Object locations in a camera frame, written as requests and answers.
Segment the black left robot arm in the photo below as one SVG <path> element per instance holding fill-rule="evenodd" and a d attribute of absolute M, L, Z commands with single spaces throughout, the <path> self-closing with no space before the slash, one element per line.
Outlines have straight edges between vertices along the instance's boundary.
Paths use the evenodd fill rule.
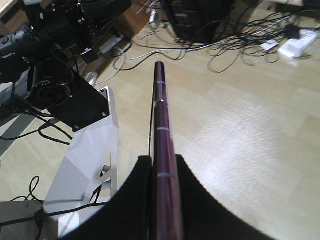
<path fill-rule="evenodd" d="M 93 36 L 102 37 L 132 6 L 129 0 L 21 0 L 28 22 L 0 39 L 0 123 L 47 110 L 74 132 L 110 115 L 108 100 L 71 67 L 66 51 L 77 48 L 87 63 L 98 59 Z"/>

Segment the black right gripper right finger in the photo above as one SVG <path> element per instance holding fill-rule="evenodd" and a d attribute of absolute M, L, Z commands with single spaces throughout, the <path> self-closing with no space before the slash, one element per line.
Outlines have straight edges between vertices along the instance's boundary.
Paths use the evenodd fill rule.
<path fill-rule="evenodd" d="M 220 204 L 176 156 L 186 240 L 270 240 Z"/>

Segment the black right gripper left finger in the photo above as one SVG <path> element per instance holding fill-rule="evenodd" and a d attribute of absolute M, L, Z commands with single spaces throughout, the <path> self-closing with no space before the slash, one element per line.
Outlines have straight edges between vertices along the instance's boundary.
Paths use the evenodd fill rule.
<path fill-rule="evenodd" d="M 63 240 L 147 240 L 152 159 L 139 156 L 118 192 Z"/>

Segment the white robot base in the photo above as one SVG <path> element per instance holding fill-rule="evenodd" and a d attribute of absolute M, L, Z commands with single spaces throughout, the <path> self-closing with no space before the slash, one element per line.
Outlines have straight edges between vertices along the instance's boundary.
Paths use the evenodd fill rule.
<path fill-rule="evenodd" d="M 99 91 L 107 100 L 109 116 L 77 131 L 49 189 L 43 208 L 56 213 L 88 205 L 102 186 L 114 196 L 118 190 L 118 117 L 114 92 Z"/>

